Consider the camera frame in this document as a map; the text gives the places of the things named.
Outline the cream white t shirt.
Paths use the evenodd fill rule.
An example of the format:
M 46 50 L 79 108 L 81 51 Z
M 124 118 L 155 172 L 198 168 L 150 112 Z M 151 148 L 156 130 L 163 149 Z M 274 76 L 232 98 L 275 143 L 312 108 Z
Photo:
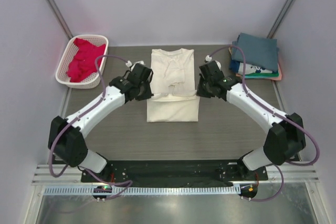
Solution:
M 200 98 L 196 95 L 194 50 L 153 49 L 153 97 L 147 100 L 148 123 L 197 122 Z

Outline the white perforated plastic basket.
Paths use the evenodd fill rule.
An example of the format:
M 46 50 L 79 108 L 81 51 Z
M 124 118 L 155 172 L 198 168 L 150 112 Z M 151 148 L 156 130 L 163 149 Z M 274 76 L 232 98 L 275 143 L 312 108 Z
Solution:
M 100 82 L 95 66 L 98 56 L 108 52 L 108 39 L 101 35 L 73 37 L 59 62 L 55 78 L 70 88 L 91 89 Z

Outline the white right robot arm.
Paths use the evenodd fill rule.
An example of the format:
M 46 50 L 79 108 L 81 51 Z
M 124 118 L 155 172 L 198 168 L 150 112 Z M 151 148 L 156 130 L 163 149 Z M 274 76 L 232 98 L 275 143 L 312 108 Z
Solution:
M 241 78 L 226 77 L 216 61 L 205 63 L 199 69 L 197 96 L 219 98 L 238 107 L 267 134 L 263 146 L 238 159 L 236 172 L 241 179 L 250 179 L 261 167 L 282 165 L 306 147 L 303 121 L 298 114 L 287 115 L 272 108 L 244 86 Z

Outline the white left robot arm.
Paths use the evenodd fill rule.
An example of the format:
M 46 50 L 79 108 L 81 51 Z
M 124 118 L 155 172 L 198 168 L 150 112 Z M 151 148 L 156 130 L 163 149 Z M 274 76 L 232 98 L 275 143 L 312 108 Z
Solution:
M 86 174 L 106 182 L 112 166 L 101 154 L 88 149 L 85 139 L 107 115 L 129 101 L 152 98 L 150 83 L 153 70 L 140 62 L 123 76 L 118 76 L 103 87 L 103 92 L 76 113 L 55 117 L 50 126 L 48 148 L 70 167 L 80 167 Z

